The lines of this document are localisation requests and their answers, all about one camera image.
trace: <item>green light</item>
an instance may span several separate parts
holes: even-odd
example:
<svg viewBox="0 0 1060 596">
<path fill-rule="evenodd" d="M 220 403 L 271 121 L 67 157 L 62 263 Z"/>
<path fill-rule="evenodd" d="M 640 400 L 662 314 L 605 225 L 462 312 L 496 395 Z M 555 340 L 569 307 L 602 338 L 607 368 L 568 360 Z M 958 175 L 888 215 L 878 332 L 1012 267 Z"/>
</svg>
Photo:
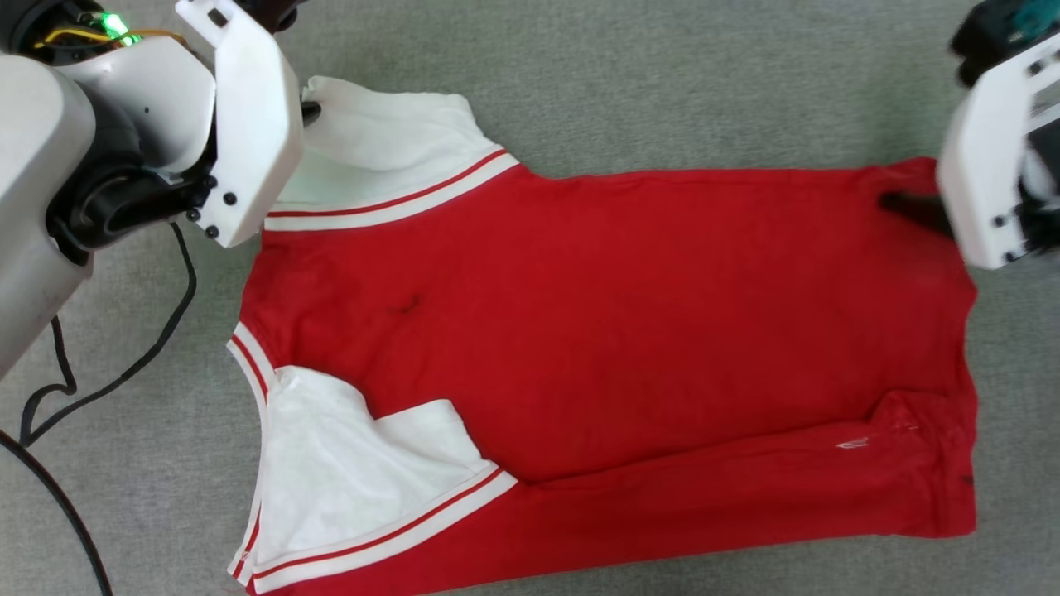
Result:
<svg viewBox="0 0 1060 596">
<path fill-rule="evenodd" d="M 111 39 L 118 39 L 122 35 L 129 32 L 129 28 L 125 24 L 125 21 L 122 20 L 122 17 L 114 13 L 104 13 L 103 19 L 100 21 L 100 25 L 103 27 L 103 30 L 107 32 L 107 35 L 109 35 Z M 123 38 L 122 43 L 124 46 L 131 46 L 139 40 L 139 37 L 131 35 Z"/>
</svg>

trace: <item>thin black cord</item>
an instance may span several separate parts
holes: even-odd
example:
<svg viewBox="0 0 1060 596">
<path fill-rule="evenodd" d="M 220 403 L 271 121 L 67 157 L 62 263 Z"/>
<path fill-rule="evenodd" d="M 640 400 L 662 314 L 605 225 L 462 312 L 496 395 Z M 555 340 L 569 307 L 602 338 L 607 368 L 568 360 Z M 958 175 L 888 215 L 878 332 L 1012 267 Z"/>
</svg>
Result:
<svg viewBox="0 0 1060 596">
<path fill-rule="evenodd" d="M 192 303 L 192 299 L 195 297 L 195 290 L 198 286 L 198 278 L 195 276 L 195 266 L 192 264 L 191 255 L 188 253 L 188 245 L 184 243 L 184 236 L 180 233 L 180 228 L 177 227 L 176 224 L 171 223 L 170 227 L 173 229 L 173 234 L 177 236 L 177 244 L 180 246 L 180 256 L 184 261 L 184 268 L 188 269 L 188 290 L 184 291 L 184 296 L 180 299 L 180 303 L 177 304 L 176 310 L 174 310 L 173 314 L 170 315 L 170 320 L 166 321 L 165 327 L 162 328 L 162 332 L 159 334 L 158 340 L 155 341 L 155 345 L 152 346 L 143 356 L 140 356 L 140 360 L 134 363 L 128 370 L 123 372 L 121 376 L 112 383 L 88 396 L 87 398 L 77 400 L 76 402 L 55 413 L 36 431 L 34 431 L 33 417 L 37 413 L 37 406 L 40 405 L 40 402 L 45 399 L 45 397 L 56 391 L 61 391 L 67 396 L 72 396 L 77 392 L 77 380 L 74 379 L 73 370 L 70 368 L 70 361 L 67 358 L 66 353 L 66 344 L 63 340 L 63 326 L 59 325 L 58 316 L 52 318 L 52 337 L 55 340 L 55 356 L 59 362 L 59 370 L 63 371 L 64 383 L 61 385 L 46 385 L 30 396 L 30 399 L 25 402 L 25 407 L 22 408 L 22 423 L 20 430 L 21 438 L 19 441 L 16 441 L 6 433 L 0 431 L 0 444 L 3 444 L 7 451 L 10 451 L 15 457 L 18 458 L 19 461 L 24 463 L 25 467 L 37 476 L 37 479 L 45 485 L 48 492 L 52 494 L 55 502 L 63 508 L 63 512 L 66 513 L 67 520 L 70 521 L 70 525 L 73 526 L 74 531 L 77 533 L 77 540 L 81 541 L 82 547 L 85 548 L 85 554 L 88 555 L 88 561 L 92 565 L 92 573 L 95 574 L 95 580 L 100 584 L 100 592 L 103 596 L 113 596 L 113 590 L 110 588 L 110 580 L 107 578 L 107 572 L 103 567 L 103 560 L 100 558 L 100 551 L 95 548 L 95 543 L 92 542 L 92 537 L 88 533 L 88 528 L 85 527 L 85 522 L 81 519 L 81 515 L 77 514 L 77 510 L 74 509 L 73 504 L 70 503 L 70 497 L 63 492 L 63 489 L 59 487 L 58 483 L 55 481 L 55 478 L 48 473 L 48 470 L 46 470 L 35 457 L 33 457 L 33 455 L 28 451 L 28 448 L 67 416 L 121 387 L 122 384 L 136 375 L 137 372 L 140 372 L 140 370 L 142 370 L 145 366 L 151 364 L 151 361 L 155 360 L 155 356 L 162 351 L 166 341 L 170 340 L 173 332 L 177 329 L 177 325 L 180 323 L 180 319 L 188 311 L 188 306 Z"/>
<path fill-rule="evenodd" d="M 37 461 L 37 458 L 25 450 L 22 445 L 18 444 L 18 441 L 13 439 L 7 433 L 0 431 L 0 444 L 3 444 L 14 455 L 19 461 L 25 464 L 40 480 L 40 484 L 45 485 L 48 492 L 52 493 L 52 497 L 55 498 L 55 503 L 59 504 L 63 508 L 63 512 L 66 513 L 67 520 L 70 521 L 70 525 L 73 526 L 73 531 L 77 532 L 77 540 L 81 541 L 81 545 L 85 547 L 85 554 L 88 555 L 88 562 L 92 565 L 92 573 L 95 574 L 95 581 L 100 583 L 100 592 L 104 596 L 113 596 L 114 591 L 110 588 L 110 579 L 107 578 L 107 571 L 103 568 L 103 560 L 100 559 L 100 551 L 95 548 L 95 543 L 92 542 L 92 536 L 88 533 L 88 528 L 85 527 L 85 522 L 82 521 L 81 515 L 77 514 L 77 510 L 73 508 L 73 504 L 70 503 L 70 497 L 63 492 L 59 488 L 58 483 L 55 478 L 48 473 L 48 470 Z"/>
<path fill-rule="evenodd" d="M 66 385 L 48 385 L 47 387 L 41 387 L 35 391 L 30 399 L 25 402 L 25 407 L 22 408 L 22 424 L 19 433 L 19 442 L 24 448 L 30 448 L 43 436 L 45 433 L 50 431 L 53 426 L 59 423 L 64 418 L 70 416 L 74 411 L 85 407 L 86 405 L 99 400 L 100 398 L 106 397 L 114 389 L 121 387 L 126 381 L 132 379 L 136 373 L 140 372 L 145 366 L 151 364 L 151 361 L 155 360 L 155 356 L 162 351 L 165 347 L 166 341 L 176 331 L 177 325 L 180 323 L 180 319 L 184 316 L 188 311 L 188 306 L 192 303 L 192 299 L 195 298 L 195 290 L 198 286 L 198 279 L 195 277 L 195 266 L 192 264 L 192 258 L 188 253 L 188 244 L 184 243 L 184 236 L 180 233 L 180 228 L 176 224 L 170 224 L 173 228 L 174 235 L 177 236 L 177 244 L 180 245 L 180 256 L 184 261 L 184 268 L 188 269 L 188 290 L 184 291 L 183 298 L 180 299 L 180 303 L 177 304 L 176 310 L 170 315 L 170 320 L 166 321 L 165 327 L 162 328 L 162 332 L 158 336 L 158 340 L 152 346 L 140 360 L 136 361 L 132 366 L 123 372 L 118 379 L 111 382 L 106 387 L 100 389 L 99 391 L 77 400 L 76 402 L 66 406 L 65 408 L 58 410 L 50 418 L 45 420 L 40 426 L 33 430 L 33 419 L 37 414 L 37 407 L 40 402 L 50 393 L 55 391 L 63 391 L 64 393 L 71 396 L 77 390 L 76 381 L 73 378 L 73 373 L 70 372 L 70 363 L 67 360 L 66 346 L 63 343 L 63 331 L 58 322 L 58 317 L 52 320 L 52 330 L 55 335 L 55 355 L 59 361 L 59 368 L 63 369 L 63 376 L 66 380 Z"/>
</svg>

